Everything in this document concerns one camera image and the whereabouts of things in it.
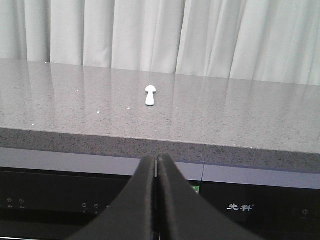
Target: black cushioned jaw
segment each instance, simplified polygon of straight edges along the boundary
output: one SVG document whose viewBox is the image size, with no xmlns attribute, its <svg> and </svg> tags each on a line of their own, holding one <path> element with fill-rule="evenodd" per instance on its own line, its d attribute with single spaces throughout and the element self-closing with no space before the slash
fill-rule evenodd
<svg viewBox="0 0 320 240">
<path fill-rule="evenodd" d="M 111 206 L 68 240 L 153 239 L 154 177 L 155 159 L 142 158 L 134 176 Z"/>
<path fill-rule="evenodd" d="M 196 194 L 168 154 L 157 158 L 161 240 L 262 240 Z"/>
</svg>

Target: gray trim strip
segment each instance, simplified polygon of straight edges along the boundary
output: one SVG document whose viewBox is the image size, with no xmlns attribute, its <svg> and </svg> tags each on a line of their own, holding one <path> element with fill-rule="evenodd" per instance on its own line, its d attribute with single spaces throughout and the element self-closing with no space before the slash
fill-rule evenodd
<svg viewBox="0 0 320 240">
<path fill-rule="evenodd" d="M 5 236 L 0 236 L 0 239 L 9 239 L 9 240 L 35 240 L 35 239 L 29 239 L 29 238 L 13 238 L 13 237 L 5 237 Z"/>
<path fill-rule="evenodd" d="M 0 167 L 133 176 L 140 159 L 0 147 Z"/>
<path fill-rule="evenodd" d="M 132 176 L 140 159 L 0 147 L 0 167 Z M 320 174 L 176 162 L 188 180 L 320 189 Z"/>
<path fill-rule="evenodd" d="M 320 189 L 320 174 L 205 165 L 203 181 Z"/>
</svg>

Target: mushroom stem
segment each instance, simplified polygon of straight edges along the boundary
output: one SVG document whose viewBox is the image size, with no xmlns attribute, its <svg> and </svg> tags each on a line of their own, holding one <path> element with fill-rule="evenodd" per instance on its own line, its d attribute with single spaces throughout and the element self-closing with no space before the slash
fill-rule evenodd
<svg viewBox="0 0 320 240">
<path fill-rule="evenodd" d="M 155 105 L 154 93 L 152 91 L 148 91 L 148 95 L 146 96 L 145 105 L 153 106 Z"/>
</svg>

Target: granite countertop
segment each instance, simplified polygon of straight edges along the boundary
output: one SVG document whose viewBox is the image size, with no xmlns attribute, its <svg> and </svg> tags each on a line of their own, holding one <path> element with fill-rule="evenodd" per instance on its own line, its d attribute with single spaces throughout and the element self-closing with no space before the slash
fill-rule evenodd
<svg viewBox="0 0 320 240">
<path fill-rule="evenodd" d="M 0 147 L 320 173 L 320 86 L 0 59 Z"/>
</svg>

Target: mushroom cap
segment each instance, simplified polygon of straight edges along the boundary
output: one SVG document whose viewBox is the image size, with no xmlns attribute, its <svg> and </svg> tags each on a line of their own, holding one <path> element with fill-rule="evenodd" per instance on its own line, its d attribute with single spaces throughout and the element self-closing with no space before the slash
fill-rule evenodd
<svg viewBox="0 0 320 240">
<path fill-rule="evenodd" d="M 156 88 L 155 88 L 155 86 L 149 85 L 149 86 L 147 86 L 147 87 L 145 88 L 145 91 L 146 91 L 146 92 L 153 92 L 153 93 L 155 93 L 155 92 L 156 92 Z"/>
</svg>

